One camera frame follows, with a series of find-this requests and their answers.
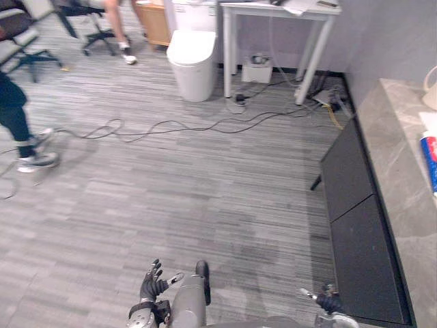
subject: marble countertop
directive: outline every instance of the marble countertop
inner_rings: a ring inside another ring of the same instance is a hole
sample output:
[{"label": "marble countertop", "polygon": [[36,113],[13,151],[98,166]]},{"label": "marble countertop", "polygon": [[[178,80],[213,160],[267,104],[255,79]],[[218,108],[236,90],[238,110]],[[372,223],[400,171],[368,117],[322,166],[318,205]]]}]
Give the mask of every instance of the marble countertop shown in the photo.
[{"label": "marble countertop", "polygon": [[417,327],[437,323],[437,198],[420,147],[421,86],[380,79],[358,108]]}]

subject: blue and red label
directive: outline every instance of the blue and red label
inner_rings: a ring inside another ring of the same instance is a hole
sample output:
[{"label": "blue and red label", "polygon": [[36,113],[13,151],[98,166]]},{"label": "blue and red label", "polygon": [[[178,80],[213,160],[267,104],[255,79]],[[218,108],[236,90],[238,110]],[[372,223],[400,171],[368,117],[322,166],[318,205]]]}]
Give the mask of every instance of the blue and red label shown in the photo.
[{"label": "blue and red label", "polygon": [[421,146],[428,164],[432,191],[437,197],[437,137],[430,136],[422,138]]}]

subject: toilet tank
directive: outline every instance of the toilet tank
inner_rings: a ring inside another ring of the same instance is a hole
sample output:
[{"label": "toilet tank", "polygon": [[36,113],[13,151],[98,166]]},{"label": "toilet tank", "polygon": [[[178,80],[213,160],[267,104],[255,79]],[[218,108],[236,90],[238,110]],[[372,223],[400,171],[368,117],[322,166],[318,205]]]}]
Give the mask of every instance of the toilet tank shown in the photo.
[{"label": "toilet tank", "polygon": [[217,31],[217,2],[173,0],[176,29]]}]

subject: white sneaker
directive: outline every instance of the white sneaker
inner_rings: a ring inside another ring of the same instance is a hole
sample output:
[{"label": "white sneaker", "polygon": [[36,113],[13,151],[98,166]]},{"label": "white sneaker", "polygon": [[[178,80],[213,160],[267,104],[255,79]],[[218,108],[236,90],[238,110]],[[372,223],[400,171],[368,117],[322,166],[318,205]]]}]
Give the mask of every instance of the white sneaker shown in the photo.
[{"label": "white sneaker", "polygon": [[55,152],[36,153],[34,156],[19,158],[17,170],[23,173],[31,173],[45,167],[54,167],[59,162],[59,155]]},{"label": "white sneaker", "polygon": [[43,131],[34,133],[30,137],[29,141],[30,144],[33,146],[35,152],[41,153],[47,147],[47,145],[49,144],[50,140],[53,138],[54,135],[55,135],[54,129],[46,128]]},{"label": "white sneaker", "polygon": [[137,58],[131,54],[129,46],[122,48],[120,50],[122,51],[122,57],[124,58],[126,64],[133,65],[137,62]]}]

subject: yellow cable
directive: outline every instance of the yellow cable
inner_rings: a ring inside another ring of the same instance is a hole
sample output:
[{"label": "yellow cable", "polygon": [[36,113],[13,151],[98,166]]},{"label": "yellow cable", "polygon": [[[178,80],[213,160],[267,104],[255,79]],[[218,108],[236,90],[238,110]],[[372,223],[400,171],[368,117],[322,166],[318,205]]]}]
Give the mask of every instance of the yellow cable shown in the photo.
[{"label": "yellow cable", "polygon": [[323,105],[322,107],[328,109],[329,118],[334,123],[334,125],[337,128],[339,128],[340,130],[343,130],[343,127],[340,125],[339,121],[337,121],[337,119],[335,118],[333,108],[331,106],[327,106],[327,105]]}]

